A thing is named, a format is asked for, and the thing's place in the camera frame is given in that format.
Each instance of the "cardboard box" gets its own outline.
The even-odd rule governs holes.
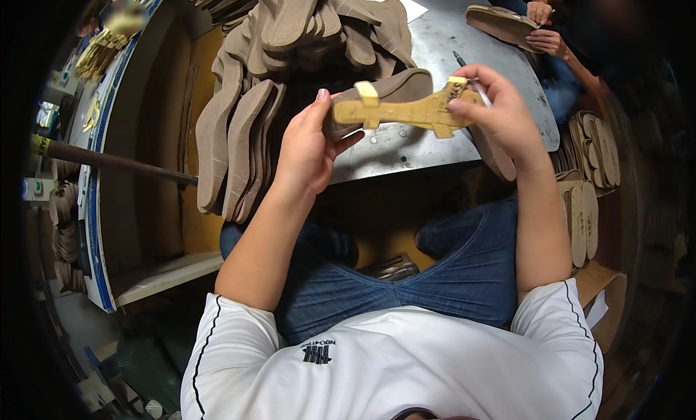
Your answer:
[[[606,353],[614,341],[614,335],[624,313],[626,276],[590,260],[573,277],[578,285],[578,298],[583,308],[597,298],[597,294],[604,291],[604,303],[608,310],[592,327],[592,336],[597,340],[602,353]]]

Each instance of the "blue jeans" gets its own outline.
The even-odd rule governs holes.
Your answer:
[[[494,6],[509,9],[521,15],[527,15],[527,4],[523,0],[488,0]],[[571,73],[563,59],[545,56],[550,69],[550,77],[543,79],[542,88],[556,123],[568,120],[568,115],[582,93],[582,86]]]
[[[223,225],[223,258],[240,237],[237,224]],[[358,314],[404,305],[499,328],[517,309],[516,237],[516,198],[433,220],[417,245],[439,260],[401,281],[382,281],[340,262],[350,250],[346,234],[306,222],[274,312],[278,332],[294,345]]]

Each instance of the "worker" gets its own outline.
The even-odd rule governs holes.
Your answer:
[[[305,223],[336,156],[363,136],[324,136],[331,102],[320,90],[287,127],[244,233],[223,227],[225,262],[182,382],[185,420],[595,417],[604,364],[539,130],[492,69],[454,75],[487,90],[490,110],[453,100],[449,112],[507,151],[518,196],[425,224],[417,244],[440,259],[417,275],[348,268],[344,238]]]
[[[496,6],[526,14],[541,28],[527,43],[546,53],[540,76],[557,123],[567,120],[580,94],[601,98],[612,84],[642,73],[648,50],[636,0],[490,0]],[[569,15],[553,24],[553,4],[563,3]]]

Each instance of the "hand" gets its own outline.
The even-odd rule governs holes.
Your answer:
[[[537,50],[545,51],[551,56],[560,57],[562,59],[568,53],[568,47],[561,39],[561,35],[558,32],[539,29],[529,33],[529,36],[525,39],[527,40],[527,44]]]
[[[551,16],[553,8],[551,5],[543,1],[530,1],[527,3],[527,18],[530,18],[538,25],[551,25]]]
[[[319,89],[315,102],[287,125],[275,172],[275,187],[292,195],[316,196],[326,189],[336,156],[365,135],[360,131],[338,141],[325,137],[322,126],[330,106],[328,91]]]
[[[456,120],[473,120],[498,141],[516,166],[524,167],[527,160],[546,153],[539,129],[512,83],[490,67],[481,65],[460,67],[454,76],[478,77],[493,103],[493,107],[488,109],[470,101],[452,100],[449,112]]]

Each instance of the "gray metal workbench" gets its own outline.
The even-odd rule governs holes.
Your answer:
[[[430,71],[433,90],[444,87],[458,67],[452,56],[457,51],[466,63],[490,66],[515,85],[527,102],[542,134],[547,151],[558,149],[558,128],[551,108],[532,67],[517,47],[489,36],[466,24],[469,4],[488,0],[413,0],[428,12],[409,23],[413,51],[419,67]],[[456,131],[452,139],[437,139],[431,131],[400,123],[382,124],[336,158],[332,183],[359,180],[458,162],[479,160],[468,131]]]

